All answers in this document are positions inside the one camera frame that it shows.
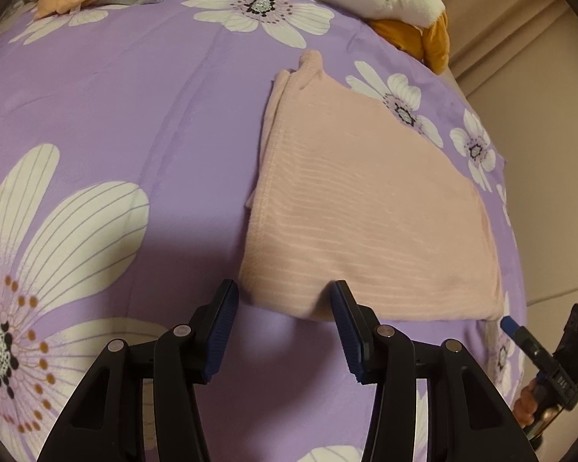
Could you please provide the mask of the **person right hand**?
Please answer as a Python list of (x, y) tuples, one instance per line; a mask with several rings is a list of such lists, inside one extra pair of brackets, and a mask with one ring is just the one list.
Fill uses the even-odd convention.
[(538, 381), (534, 378), (527, 386), (525, 386), (519, 397), (516, 399), (514, 406), (512, 406), (512, 413), (521, 428), (525, 428), (534, 422), (534, 414), (538, 410), (538, 401), (534, 397), (534, 390), (536, 390)]

